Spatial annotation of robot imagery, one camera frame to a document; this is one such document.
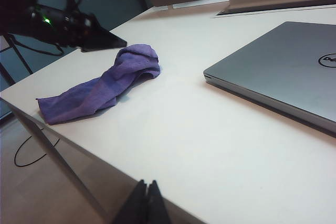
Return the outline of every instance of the table leg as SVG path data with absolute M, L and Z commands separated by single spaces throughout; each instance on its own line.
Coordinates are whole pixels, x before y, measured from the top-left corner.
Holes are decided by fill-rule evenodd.
M 72 182 L 75 188 L 85 197 L 88 203 L 96 210 L 104 223 L 109 221 L 107 212 L 102 208 L 96 198 L 92 195 L 90 190 L 84 185 L 77 174 L 71 169 L 68 163 L 59 154 L 56 148 L 51 144 L 49 139 L 40 130 L 40 128 L 29 118 L 25 117 L 21 111 L 9 106 L 11 111 L 15 114 L 17 119 L 22 123 L 26 130 L 35 138 L 41 148 L 48 154 L 48 156 L 55 162 L 58 168 L 64 175 Z

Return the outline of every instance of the dell logo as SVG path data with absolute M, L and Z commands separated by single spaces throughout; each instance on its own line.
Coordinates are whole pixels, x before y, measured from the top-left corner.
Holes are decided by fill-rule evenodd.
M 336 53 L 323 55 L 319 59 L 319 64 L 327 68 L 336 68 Z

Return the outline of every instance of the laptop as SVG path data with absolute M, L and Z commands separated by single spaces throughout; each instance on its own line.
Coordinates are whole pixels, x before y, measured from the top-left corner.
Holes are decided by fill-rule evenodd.
M 336 137 L 336 25 L 285 22 L 204 76 L 209 84 Z

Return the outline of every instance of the purple cloth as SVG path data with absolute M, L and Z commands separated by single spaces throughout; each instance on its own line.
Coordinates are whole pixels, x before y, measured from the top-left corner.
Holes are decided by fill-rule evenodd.
M 157 54 L 149 45 L 132 45 L 118 52 L 114 65 L 101 77 L 56 97 L 38 98 L 38 105 L 48 124 L 93 115 L 97 110 L 116 105 L 116 97 L 144 73 L 152 78 L 160 74 Z

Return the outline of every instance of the white table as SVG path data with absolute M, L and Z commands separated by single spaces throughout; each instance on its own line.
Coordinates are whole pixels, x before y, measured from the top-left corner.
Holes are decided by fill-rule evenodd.
M 162 73 L 100 116 L 45 125 L 35 98 L 100 76 L 117 49 L 76 50 L 2 99 L 24 123 L 136 180 L 156 179 L 165 198 L 205 222 L 335 223 L 336 140 L 206 84 L 203 70 L 285 21 L 336 24 L 336 8 L 212 18 L 223 5 L 150 9 L 114 29 L 129 45 L 150 44 Z

